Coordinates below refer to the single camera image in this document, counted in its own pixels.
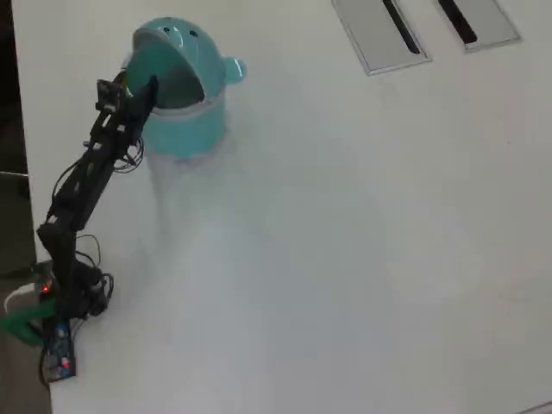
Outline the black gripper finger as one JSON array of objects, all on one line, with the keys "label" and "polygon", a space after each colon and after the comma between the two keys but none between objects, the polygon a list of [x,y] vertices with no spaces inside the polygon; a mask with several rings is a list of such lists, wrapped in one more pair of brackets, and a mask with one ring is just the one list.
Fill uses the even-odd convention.
[{"label": "black gripper finger", "polygon": [[113,90],[117,96],[130,96],[131,92],[128,87],[128,73],[123,68],[113,79]]},{"label": "black gripper finger", "polygon": [[151,76],[147,84],[136,95],[136,119],[141,126],[146,123],[155,107],[157,95],[158,79],[156,76]]}]

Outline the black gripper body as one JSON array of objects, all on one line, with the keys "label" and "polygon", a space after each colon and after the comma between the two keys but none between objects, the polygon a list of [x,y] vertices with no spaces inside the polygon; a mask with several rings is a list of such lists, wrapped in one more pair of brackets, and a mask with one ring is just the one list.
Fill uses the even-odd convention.
[{"label": "black gripper body", "polygon": [[108,144],[116,150],[128,150],[135,146],[144,106],[145,99],[138,96],[99,95],[95,105],[99,115],[91,128],[88,149],[99,150]]}]

